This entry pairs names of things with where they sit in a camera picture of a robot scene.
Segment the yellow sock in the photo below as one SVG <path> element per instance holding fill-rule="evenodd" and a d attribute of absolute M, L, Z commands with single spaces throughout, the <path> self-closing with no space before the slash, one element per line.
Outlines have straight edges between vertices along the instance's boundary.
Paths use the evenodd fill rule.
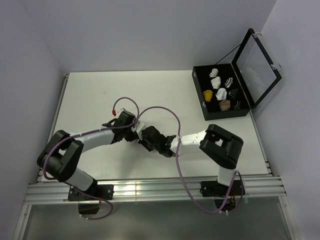
<path fill-rule="evenodd" d="M 210 102 L 213 97 L 213 91 L 206 90 L 203 92 L 204 100 L 205 102 Z"/>

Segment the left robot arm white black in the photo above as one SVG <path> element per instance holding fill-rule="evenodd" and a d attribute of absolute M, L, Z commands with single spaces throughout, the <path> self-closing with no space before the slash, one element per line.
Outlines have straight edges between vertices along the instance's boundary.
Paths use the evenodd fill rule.
<path fill-rule="evenodd" d="M 82 197 L 91 200 L 98 194 L 98 182 L 78 168 L 81 154 L 123 139 L 136 140 L 138 136 L 131 130 L 135 119 L 133 113 L 123 108 L 101 129 L 77 135 L 59 130 L 37 158 L 37 165 L 53 179 L 76 187 Z"/>

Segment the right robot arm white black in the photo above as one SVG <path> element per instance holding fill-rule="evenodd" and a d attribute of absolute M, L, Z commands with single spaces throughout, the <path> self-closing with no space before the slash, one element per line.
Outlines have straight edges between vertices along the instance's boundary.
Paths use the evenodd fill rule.
<path fill-rule="evenodd" d="M 232 178 L 244 145 L 244 141 L 237 135 L 216 124 L 210 124 L 203 131 L 184 136 L 165 136 L 154 126 L 139 129 L 137 135 L 138 142 L 148 151 L 157 151 L 167 158 L 203 152 L 218 165 L 217 191 L 227 195 L 233 190 Z"/>

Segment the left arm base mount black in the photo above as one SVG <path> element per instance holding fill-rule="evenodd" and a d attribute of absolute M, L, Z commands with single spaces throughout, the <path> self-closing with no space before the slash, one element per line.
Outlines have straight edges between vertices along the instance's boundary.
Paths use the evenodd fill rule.
<path fill-rule="evenodd" d="M 87 195 L 94 196 L 95 198 L 104 199 L 104 200 L 112 200 L 114 193 L 114 185 L 113 184 L 98 184 L 96 186 L 96 190 L 93 193 L 85 192 Z M 74 187 L 69 188 L 69 193 L 67 200 L 69 202 L 83 202 L 83 201 L 95 201 L 96 199 L 92 197 L 88 197 L 79 193 Z"/>

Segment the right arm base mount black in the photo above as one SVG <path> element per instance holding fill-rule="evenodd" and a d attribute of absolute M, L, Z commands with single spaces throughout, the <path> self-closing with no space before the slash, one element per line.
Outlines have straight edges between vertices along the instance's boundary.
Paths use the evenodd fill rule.
<path fill-rule="evenodd" d="M 224 198 L 228 191 L 228 186 L 218 183 L 217 180 L 201 181 L 200 193 L 203 197 L 220 197 Z M 246 191 L 241 184 L 240 180 L 234 180 L 229 196 L 241 196 L 245 195 Z"/>

